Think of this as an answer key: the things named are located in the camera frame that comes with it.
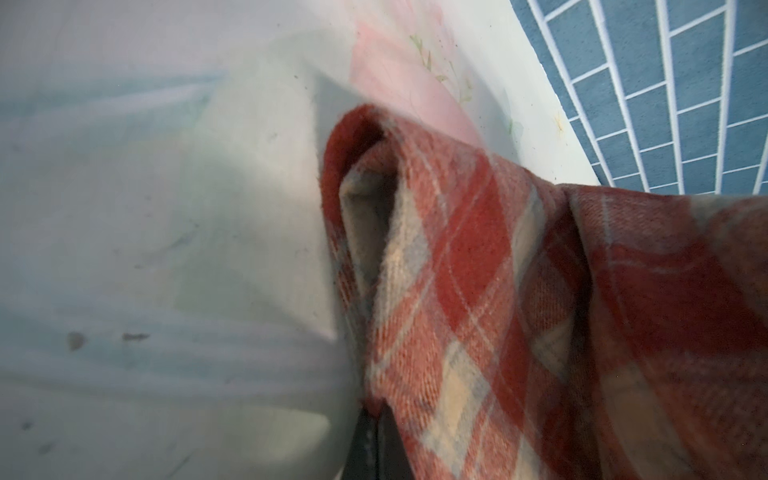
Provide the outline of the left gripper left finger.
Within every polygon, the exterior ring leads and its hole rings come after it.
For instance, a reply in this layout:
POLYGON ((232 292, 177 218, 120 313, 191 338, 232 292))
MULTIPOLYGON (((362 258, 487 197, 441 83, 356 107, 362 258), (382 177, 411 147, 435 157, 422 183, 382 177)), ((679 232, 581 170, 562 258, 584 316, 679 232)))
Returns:
POLYGON ((341 479, 377 480, 378 475, 378 419, 366 408, 362 408, 357 418, 341 479))

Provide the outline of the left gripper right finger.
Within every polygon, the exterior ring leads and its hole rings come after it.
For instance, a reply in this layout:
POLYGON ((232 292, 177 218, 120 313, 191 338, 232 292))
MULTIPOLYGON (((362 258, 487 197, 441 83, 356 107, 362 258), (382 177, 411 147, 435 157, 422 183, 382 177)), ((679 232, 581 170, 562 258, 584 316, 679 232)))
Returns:
POLYGON ((386 403, 377 420, 377 479, 415 479, 393 410, 386 403))

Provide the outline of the red plaid skirt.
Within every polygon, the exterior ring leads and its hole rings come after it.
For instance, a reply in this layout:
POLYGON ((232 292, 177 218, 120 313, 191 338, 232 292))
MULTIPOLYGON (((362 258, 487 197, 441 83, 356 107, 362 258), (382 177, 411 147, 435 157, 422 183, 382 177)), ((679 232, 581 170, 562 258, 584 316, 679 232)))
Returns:
POLYGON ((323 215, 415 479, 763 479, 767 200, 555 185, 375 105, 323 215))

